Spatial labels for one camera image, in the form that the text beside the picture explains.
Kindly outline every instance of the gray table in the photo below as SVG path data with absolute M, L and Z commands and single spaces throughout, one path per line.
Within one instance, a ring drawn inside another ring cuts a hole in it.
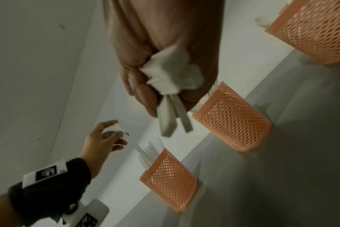
M 246 100 L 274 124 L 264 145 L 209 134 L 182 161 L 200 182 L 187 210 L 151 192 L 117 227 L 340 226 L 340 64 L 293 51 Z

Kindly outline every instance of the mesh pattern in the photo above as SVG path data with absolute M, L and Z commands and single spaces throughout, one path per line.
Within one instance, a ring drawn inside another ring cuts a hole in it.
M 193 117 L 237 151 L 260 145 L 271 130 L 270 121 L 224 82 L 218 91 L 219 98 L 208 100 L 208 111 L 199 119 Z
M 183 211 L 196 192 L 197 179 L 167 149 L 148 171 L 151 168 L 155 171 L 140 181 L 176 211 Z
M 266 30 L 320 63 L 340 63 L 340 0 L 294 0 Z

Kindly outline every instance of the black wrist strap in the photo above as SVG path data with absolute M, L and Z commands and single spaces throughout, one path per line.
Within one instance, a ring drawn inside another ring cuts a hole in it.
M 41 181 L 25 189 L 18 183 L 8 190 L 10 201 L 26 227 L 36 221 L 51 217 L 59 221 L 64 211 L 80 200 L 90 184 L 91 173 L 81 158 L 67 163 L 67 173 Z

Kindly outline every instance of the hand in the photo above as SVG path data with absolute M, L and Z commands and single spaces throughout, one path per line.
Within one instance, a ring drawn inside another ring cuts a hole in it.
M 151 116 L 157 116 L 160 97 L 138 68 L 166 47 L 186 48 L 203 73 L 200 89 L 179 94 L 187 110 L 210 90 L 218 73 L 224 0 L 103 0 L 103 7 L 121 79 Z
M 104 132 L 104 129 L 118 123 L 117 120 L 99 123 L 90 135 L 85 138 L 83 151 L 80 154 L 88 165 L 94 179 L 100 173 L 105 160 L 112 151 L 122 150 L 127 145 L 125 140 L 120 139 L 123 132 Z

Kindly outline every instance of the wrist-mounted device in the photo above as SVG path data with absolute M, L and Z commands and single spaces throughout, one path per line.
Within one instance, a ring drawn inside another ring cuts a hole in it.
M 58 222 L 70 205 L 78 204 L 91 178 L 83 159 L 60 161 L 24 175 L 23 182 L 10 187 L 8 194 L 26 227 L 47 217 Z

